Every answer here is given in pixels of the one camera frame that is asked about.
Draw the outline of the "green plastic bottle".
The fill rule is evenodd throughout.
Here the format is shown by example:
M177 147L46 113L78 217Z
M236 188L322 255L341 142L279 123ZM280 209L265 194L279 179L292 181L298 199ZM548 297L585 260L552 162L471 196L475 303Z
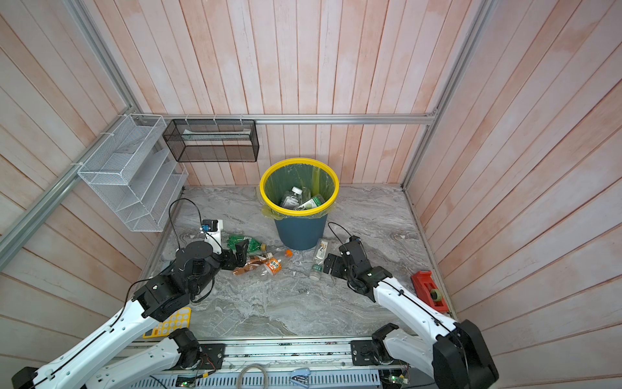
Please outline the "green plastic bottle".
M248 254L258 254L265 252L267 250L267 245L258 241L255 238L246 235L240 234L232 234L228 236L227 239L227 247L228 249L235 251L236 245L238 243L243 243L244 241L248 241L247 253Z

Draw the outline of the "brown label plastic bottle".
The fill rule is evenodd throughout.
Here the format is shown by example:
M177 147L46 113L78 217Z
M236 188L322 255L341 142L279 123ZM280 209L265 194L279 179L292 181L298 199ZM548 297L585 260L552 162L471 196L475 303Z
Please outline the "brown label plastic bottle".
M251 256L249 258L249 260L247 261L247 263L242 266L242 267L238 267L237 269L235 269L233 271L233 274L236 276L245 274L247 272L251 272L255 269L258 269L260 267L262 267L263 265L267 264L269 262L270 259L273 258L273 254L272 253L266 253L264 255L254 255Z

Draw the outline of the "clear bottle white green label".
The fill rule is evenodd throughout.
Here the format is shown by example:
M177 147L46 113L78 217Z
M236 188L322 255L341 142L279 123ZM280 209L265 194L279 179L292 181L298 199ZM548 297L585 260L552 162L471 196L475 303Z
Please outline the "clear bottle white green label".
M309 278L312 280L321 280L323 275L323 268L324 266L322 264L314 264L311 267Z

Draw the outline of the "crushed clear bottle bird label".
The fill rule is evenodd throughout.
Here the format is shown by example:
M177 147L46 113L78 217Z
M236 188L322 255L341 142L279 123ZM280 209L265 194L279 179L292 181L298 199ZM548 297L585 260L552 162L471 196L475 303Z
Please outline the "crushed clear bottle bird label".
M327 258L329 254L329 246L330 241L325 238L321 238L317 241L317 245L314 251L314 261L317 264L322 264Z

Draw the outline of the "clear bottle white text label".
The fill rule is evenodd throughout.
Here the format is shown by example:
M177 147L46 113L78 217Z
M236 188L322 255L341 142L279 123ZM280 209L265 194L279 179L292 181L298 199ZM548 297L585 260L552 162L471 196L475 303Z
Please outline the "clear bottle white text label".
M288 210L295 210L301 206L303 190L293 186L281 199L280 207Z

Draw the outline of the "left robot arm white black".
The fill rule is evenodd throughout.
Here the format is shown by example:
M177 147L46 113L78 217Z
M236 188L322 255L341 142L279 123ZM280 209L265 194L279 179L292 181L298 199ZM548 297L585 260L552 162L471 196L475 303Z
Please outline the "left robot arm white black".
M112 363L126 346L156 328L190 303L212 291L219 271L246 264L249 242L216 254L212 245L196 241L176 252L176 259L158 275L141 280L125 306L72 349L40 367L24 367L11 379L14 388L116 388L131 385L171 368L193 370L209 356L188 328L167 335L158 344Z

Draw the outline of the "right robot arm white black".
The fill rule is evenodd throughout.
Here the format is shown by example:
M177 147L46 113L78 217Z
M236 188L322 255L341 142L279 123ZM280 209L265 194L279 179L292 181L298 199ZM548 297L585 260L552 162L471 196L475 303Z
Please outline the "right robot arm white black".
M322 270L346 280L355 293L383 306L402 320L414 335L387 324L373 334L372 355L381 363L407 363L431 377L439 388L489 388L499 372L479 328L459 323L435 311L405 289L384 267L374 267L357 237L329 254Z

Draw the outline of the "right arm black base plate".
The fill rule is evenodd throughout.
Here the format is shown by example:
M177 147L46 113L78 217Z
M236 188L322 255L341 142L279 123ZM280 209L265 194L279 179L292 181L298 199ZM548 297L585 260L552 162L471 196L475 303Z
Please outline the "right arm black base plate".
M353 340L350 347L351 362L354 366L380 366L391 362L378 340Z

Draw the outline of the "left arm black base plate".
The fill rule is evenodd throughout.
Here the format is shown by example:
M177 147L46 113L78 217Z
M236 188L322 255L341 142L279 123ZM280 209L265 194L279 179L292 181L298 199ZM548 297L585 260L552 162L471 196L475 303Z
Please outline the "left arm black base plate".
M177 367L183 370L218 371L225 358L225 344L191 345L181 351Z

